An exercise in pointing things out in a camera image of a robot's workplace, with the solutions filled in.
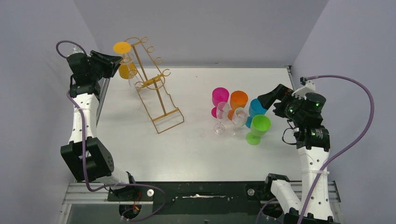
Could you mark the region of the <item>clear wine glass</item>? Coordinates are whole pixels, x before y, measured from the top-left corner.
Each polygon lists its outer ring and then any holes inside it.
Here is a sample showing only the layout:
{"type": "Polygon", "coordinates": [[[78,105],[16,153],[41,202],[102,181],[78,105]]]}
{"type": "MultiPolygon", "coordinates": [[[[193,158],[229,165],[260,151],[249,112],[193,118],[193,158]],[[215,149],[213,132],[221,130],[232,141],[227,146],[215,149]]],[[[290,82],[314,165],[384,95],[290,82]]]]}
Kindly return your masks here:
{"type": "Polygon", "coordinates": [[[143,88],[143,79],[141,73],[137,69],[131,53],[124,53],[121,55],[122,61],[119,67],[120,77],[128,81],[129,88],[132,92],[136,92],[137,96],[141,95],[143,88]]]}
{"type": "Polygon", "coordinates": [[[234,110],[232,119],[231,119],[231,121],[233,123],[231,135],[233,137],[236,137],[238,135],[239,129],[245,125],[247,119],[248,119],[248,113],[245,111],[244,108],[239,107],[234,110]]]}
{"type": "Polygon", "coordinates": [[[223,123],[228,120],[228,114],[230,110],[231,107],[227,102],[218,103],[216,107],[216,118],[218,119],[218,123],[213,126],[213,131],[215,134],[221,135],[225,132],[226,127],[223,123]]]}

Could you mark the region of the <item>blue plastic wine glass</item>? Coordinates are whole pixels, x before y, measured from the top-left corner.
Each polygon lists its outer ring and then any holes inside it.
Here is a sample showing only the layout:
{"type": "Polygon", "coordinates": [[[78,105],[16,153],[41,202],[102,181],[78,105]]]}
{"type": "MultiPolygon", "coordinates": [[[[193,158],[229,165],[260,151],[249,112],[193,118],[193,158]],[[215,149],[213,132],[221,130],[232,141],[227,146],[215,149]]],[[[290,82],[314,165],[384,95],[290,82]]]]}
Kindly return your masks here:
{"type": "Polygon", "coordinates": [[[250,102],[249,110],[248,110],[248,118],[245,123],[247,128],[251,127],[251,122],[254,116],[259,115],[259,114],[265,114],[268,110],[264,109],[260,103],[260,101],[255,98],[250,102]]]}

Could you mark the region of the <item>green plastic wine glass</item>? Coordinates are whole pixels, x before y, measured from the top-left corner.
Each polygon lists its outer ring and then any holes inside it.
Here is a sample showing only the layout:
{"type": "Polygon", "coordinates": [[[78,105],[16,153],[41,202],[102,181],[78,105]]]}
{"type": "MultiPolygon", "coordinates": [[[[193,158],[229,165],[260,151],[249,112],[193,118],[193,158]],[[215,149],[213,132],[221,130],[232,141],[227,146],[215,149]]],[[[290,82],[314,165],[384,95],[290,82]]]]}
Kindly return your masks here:
{"type": "Polygon", "coordinates": [[[261,142],[262,136],[266,134],[266,132],[271,127],[271,120],[263,115],[259,114],[252,118],[250,125],[250,132],[246,135],[246,141],[250,145],[258,145],[261,142]]]}

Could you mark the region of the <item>orange plastic wine glass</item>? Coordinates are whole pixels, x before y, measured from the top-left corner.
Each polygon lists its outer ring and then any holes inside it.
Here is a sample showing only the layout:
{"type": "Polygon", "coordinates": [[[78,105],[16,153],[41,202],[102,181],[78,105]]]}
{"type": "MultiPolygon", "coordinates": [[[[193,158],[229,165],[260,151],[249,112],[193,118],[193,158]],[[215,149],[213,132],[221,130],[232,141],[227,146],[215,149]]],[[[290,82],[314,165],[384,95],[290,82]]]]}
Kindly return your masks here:
{"type": "Polygon", "coordinates": [[[244,108],[248,102],[248,95],[243,91],[234,91],[230,97],[231,110],[229,111],[228,118],[232,120],[233,113],[237,108],[244,108]]]}

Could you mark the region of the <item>magenta plastic wine glass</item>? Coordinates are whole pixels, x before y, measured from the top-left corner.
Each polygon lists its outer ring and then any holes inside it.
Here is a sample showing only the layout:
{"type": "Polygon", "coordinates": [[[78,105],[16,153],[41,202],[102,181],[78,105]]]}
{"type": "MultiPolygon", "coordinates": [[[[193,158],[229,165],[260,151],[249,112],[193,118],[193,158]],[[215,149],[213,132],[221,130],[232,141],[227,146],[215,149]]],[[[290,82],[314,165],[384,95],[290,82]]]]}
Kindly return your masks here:
{"type": "Polygon", "coordinates": [[[214,118],[217,117],[216,111],[217,106],[220,102],[228,102],[229,91],[224,87],[217,87],[212,91],[212,103],[214,107],[211,110],[211,114],[214,118]]]}

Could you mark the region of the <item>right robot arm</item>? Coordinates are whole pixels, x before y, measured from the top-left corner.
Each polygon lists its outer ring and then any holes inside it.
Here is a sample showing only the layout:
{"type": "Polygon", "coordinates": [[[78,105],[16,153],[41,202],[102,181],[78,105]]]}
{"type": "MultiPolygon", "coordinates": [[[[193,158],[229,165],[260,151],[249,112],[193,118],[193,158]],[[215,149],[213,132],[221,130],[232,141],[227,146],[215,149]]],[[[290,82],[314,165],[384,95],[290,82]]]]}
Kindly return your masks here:
{"type": "Polygon", "coordinates": [[[257,98],[264,109],[274,106],[274,114],[293,122],[296,148],[301,161],[302,196],[298,197],[285,175],[268,174],[266,192],[274,196],[283,212],[283,223],[333,224],[328,193],[328,172],[322,168],[329,159],[330,135],[322,125],[321,111],[326,98],[316,93],[315,84],[307,82],[292,90],[279,84],[257,98]]]}

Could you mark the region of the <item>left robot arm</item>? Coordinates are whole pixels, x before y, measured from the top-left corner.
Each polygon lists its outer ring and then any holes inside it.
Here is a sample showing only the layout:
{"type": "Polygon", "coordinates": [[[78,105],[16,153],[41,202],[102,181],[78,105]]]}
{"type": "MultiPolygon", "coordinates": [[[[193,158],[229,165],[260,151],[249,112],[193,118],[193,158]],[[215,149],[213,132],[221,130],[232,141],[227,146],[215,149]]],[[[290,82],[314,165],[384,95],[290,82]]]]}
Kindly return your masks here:
{"type": "Polygon", "coordinates": [[[90,54],[76,52],[66,61],[72,71],[68,99],[73,104],[73,125],[67,145],[60,149],[61,156],[78,182],[104,184],[109,193],[118,199],[134,199],[138,187],[129,172],[115,168],[109,150],[97,137],[97,112],[100,106],[102,78],[112,78],[122,61],[96,51],[90,54]]]}

